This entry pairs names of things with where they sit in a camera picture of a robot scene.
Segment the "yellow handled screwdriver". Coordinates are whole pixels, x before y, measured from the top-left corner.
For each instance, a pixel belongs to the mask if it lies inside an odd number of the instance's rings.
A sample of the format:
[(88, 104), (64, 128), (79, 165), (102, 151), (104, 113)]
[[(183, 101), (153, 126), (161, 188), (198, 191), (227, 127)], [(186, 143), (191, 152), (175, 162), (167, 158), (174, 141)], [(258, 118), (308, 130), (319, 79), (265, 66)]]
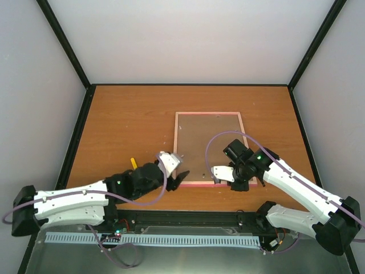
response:
[(130, 158), (132, 168), (136, 170), (138, 168), (135, 158)]

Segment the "pink picture frame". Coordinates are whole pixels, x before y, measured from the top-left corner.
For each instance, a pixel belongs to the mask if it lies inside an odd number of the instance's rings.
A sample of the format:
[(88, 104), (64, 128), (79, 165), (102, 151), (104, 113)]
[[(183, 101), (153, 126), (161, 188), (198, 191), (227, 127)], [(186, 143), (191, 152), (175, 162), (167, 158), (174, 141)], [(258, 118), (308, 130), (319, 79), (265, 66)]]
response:
[(189, 174), (181, 187), (229, 187), (222, 180), (215, 183), (210, 173), (213, 166), (228, 166), (231, 160), (224, 154), (225, 147), (235, 139), (249, 146), (239, 112), (176, 112), (173, 152), (182, 158), (175, 171)]

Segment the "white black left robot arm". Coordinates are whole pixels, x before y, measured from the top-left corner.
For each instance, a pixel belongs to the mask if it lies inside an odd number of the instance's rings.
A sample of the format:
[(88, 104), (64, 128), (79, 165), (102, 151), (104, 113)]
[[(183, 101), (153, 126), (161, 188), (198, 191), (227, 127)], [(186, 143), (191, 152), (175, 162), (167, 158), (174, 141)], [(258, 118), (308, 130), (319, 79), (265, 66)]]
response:
[(87, 186), (59, 191), (37, 191), (33, 185), (25, 186), (13, 201), (11, 234), (22, 237), (45, 228), (71, 224), (114, 229), (119, 222), (118, 204), (134, 203), (159, 187), (165, 187), (166, 191), (177, 190), (189, 174), (184, 171), (173, 177), (171, 173), (177, 166), (162, 166), (155, 161)]

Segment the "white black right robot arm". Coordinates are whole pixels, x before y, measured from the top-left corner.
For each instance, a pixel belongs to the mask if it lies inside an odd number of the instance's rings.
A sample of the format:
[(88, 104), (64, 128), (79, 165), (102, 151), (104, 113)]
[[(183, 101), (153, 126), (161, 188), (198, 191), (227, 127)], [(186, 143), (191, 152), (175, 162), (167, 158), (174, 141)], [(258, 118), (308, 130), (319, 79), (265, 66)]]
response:
[(299, 211), (266, 202), (258, 213), (272, 227), (313, 237), (333, 255), (345, 253), (362, 227), (357, 200), (350, 196), (344, 199), (318, 187), (268, 148), (253, 152), (235, 139), (223, 152), (231, 161), (229, 181), (233, 191), (248, 191), (249, 181), (257, 178), (262, 184), (279, 188), (305, 207), (306, 211)]

